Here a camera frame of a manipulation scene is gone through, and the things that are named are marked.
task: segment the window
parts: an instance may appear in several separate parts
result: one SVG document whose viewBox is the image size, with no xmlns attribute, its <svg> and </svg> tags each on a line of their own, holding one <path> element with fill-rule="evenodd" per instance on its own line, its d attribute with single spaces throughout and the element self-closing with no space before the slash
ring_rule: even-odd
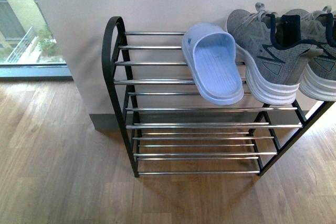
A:
<svg viewBox="0 0 336 224">
<path fill-rule="evenodd" d="M 35 0 L 0 0 L 0 75 L 6 67 L 66 63 Z"/>
</svg>

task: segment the gray sneaker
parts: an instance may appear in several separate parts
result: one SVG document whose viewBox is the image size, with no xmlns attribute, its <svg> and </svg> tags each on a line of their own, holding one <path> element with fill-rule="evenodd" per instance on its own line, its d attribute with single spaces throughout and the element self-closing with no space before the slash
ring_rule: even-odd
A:
<svg viewBox="0 0 336 224">
<path fill-rule="evenodd" d="M 287 14 L 300 15 L 302 37 L 316 40 L 323 49 L 303 71 L 300 91 L 316 100 L 336 101 L 336 13 L 326 6 L 322 11 L 294 9 Z"/>
<path fill-rule="evenodd" d="M 302 40 L 299 15 L 283 15 L 256 4 L 257 13 L 234 10 L 225 29 L 235 38 L 237 55 L 246 63 L 254 97 L 274 105 L 291 104 L 309 60 L 321 53 L 314 40 Z"/>
</svg>

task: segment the slide sandal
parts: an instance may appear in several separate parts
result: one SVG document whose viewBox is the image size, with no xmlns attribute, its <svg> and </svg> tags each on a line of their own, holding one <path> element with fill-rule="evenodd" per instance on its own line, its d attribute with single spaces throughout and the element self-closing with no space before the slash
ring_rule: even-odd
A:
<svg viewBox="0 0 336 224">
<path fill-rule="evenodd" d="M 203 22 L 183 36 L 182 50 L 201 96 L 217 105 L 238 102 L 244 89 L 236 66 L 234 38 L 219 26 Z"/>
</svg>

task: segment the metal rod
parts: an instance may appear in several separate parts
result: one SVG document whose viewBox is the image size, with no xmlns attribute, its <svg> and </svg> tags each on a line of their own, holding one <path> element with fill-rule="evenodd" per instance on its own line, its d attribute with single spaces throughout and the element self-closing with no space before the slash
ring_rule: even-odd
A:
<svg viewBox="0 0 336 224">
<path fill-rule="evenodd" d="M 185 34 L 184 31 L 126 31 L 124 32 L 125 35 L 177 35 L 177 36 L 183 36 Z"/>
<path fill-rule="evenodd" d="M 181 50 L 181 46 L 119 46 L 120 50 Z"/>
<path fill-rule="evenodd" d="M 117 61 L 116 66 L 188 66 L 185 61 L 181 62 L 134 62 L 134 61 Z M 245 65 L 242 61 L 236 62 L 237 66 Z"/>
<path fill-rule="evenodd" d="M 180 113 L 191 111 L 206 111 L 206 112 L 260 112 L 260 111 L 287 111 L 296 110 L 297 108 L 126 108 L 127 111 L 137 111 L 140 113 Z"/>
<path fill-rule="evenodd" d="M 198 92 L 129 92 L 129 95 L 200 95 Z"/>
<path fill-rule="evenodd" d="M 242 79 L 242 83 L 246 84 L 246 79 Z M 138 80 L 119 80 L 114 81 L 114 85 L 194 85 L 193 79 L 138 79 Z"/>
<path fill-rule="evenodd" d="M 208 152 L 208 153 L 134 153 L 134 157 L 160 157 L 160 156 L 257 156 L 277 155 L 276 152 Z"/>
<path fill-rule="evenodd" d="M 199 137 L 134 137 L 134 140 L 142 141 L 156 141 L 156 140 L 251 140 L 251 139 L 273 139 L 272 136 L 242 136 L 242 137 L 212 137 L 212 136 L 199 136 Z"/>
<path fill-rule="evenodd" d="M 144 132 L 145 135 L 246 135 L 248 132 Z"/>
<path fill-rule="evenodd" d="M 238 129 L 242 127 L 249 127 L 251 129 L 256 129 L 256 128 L 302 128 L 301 124 L 277 124 L 277 125 L 268 125 L 268 124 L 263 124 L 263 123 L 250 123 L 246 125 L 240 125 L 240 124 L 205 124 L 205 123 L 199 123 L 199 124 L 135 124 L 135 125 L 127 125 L 127 129 L 176 129 L 176 128 L 181 128 L 181 129 L 222 129 L 222 128 L 227 128 L 227 129 Z"/>
<path fill-rule="evenodd" d="M 173 175 L 173 174 L 258 174 L 258 170 L 249 170 L 249 171 L 237 171 L 237 170 L 224 170 L 218 172 L 139 172 L 139 175 Z"/>
<path fill-rule="evenodd" d="M 186 62 L 133 62 L 118 61 L 116 66 L 188 66 Z"/>
<path fill-rule="evenodd" d="M 254 144 L 152 144 L 139 145 L 139 147 L 156 148 L 156 147 L 243 147 L 254 146 Z"/>
<path fill-rule="evenodd" d="M 236 159 L 258 159 L 258 157 L 139 157 L 139 161 L 161 161 L 161 160 L 236 160 Z"/>
</svg>

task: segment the shoe rack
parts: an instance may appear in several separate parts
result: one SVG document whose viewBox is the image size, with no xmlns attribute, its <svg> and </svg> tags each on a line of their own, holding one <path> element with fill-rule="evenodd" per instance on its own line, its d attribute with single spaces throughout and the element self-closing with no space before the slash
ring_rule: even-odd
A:
<svg viewBox="0 0 336 224">
<path fill-rule="evenodd" d="M 134 79 L 132 71 L 134 68 L 142 68 L 143 66 L 178 68 L 186 66 L 186 63 L 131 61 L 130 50 L 180 50 L 181 47 L 131 46 L 127 43 L 127 37 L 146 36 L 152 40 L 156 36 L 181 36 L 183 34 L 181 32 L 126 32 L 121 17 L 112 17 L 107 23 L 102 44 L 103 76 L 135 177 L 159 174 L 220 173 L 263 175 L 333 104 L 333 102 L 323 102 L 308 119 L 297 101 L 291 106 L 264 104 L 259 108 L 231 108 L 227 106 L 217 108 L 139 107 L 139 97 L 161 99 L 162 97 L 174 96 L 175 99 L 179 99 L 199 94 L 183 90 L 182 92 L 181 90 L 171 92 L 171 89 L 167 92 L 157 92 L 155 88 L 157 86 L 194 85 L 193 79 Z M 115 43 L 112 41 L 112 37 L 116 38 Z M 237 65 L 244 67 L 244 62 L 237 62 Z M 124 70 L 127 77 L 125 80 L 115 79 L 117 68 Z M 116 86 L 125 86 L 123 106 L 120 106 L 117 92 L 120 89 L 116 89 Z M 153 87 L 153 89 L 150 92 L 143 92 L 139 91 L 139 86 Z M 272 113 L 276 111 L 286 113 L 290 117 L 296 117 L 298 123 L 272 123 Z M 244 115 L 243 118 L 252 119 L 248 122 L 221 120 L 212 122 L 207 120 L 209 116 L 203 116 L 209 115 L 209 113 L 212 115 L 211 118 L 229 118 L 228 115 L 239 113 Z M 160 122 L 160 117 L 156 118 L 155 122 L 148 121 L 152 115 L 166 114 L 167 116 L 162 122 Z M 188 118 L 184 116 L 186 114 L 188 117 L 190 114 L 197 115 L 201 120 L 197 122 L 187 120 L 167 122 L 172 115 L 172 119 L 184 120 Z M 296 131 L 288 139 L 280 141 L 277 135 L 279 129 Z M 261 131 L 264 135 L 256 134 L 257 131 Z M 262 149 L 265 143 L 268 146 L 266 150 Z"/>
</svg>

